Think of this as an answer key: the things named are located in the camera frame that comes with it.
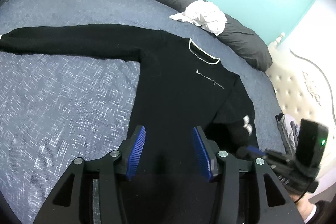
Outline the person's right hand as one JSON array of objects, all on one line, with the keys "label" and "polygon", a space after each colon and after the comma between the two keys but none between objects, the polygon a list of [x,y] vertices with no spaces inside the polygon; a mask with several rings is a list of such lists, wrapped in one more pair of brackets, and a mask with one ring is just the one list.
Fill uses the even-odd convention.
[{"label": "person's right hand", "polygon": [[290,193],[289,196],[295,203],[295,206],[305,223],[316,223],[318,221],[322,212],[322,203],[317,202],[316,204],[313,204],[309,201],[306,195],[300,197],[300,195]]}]

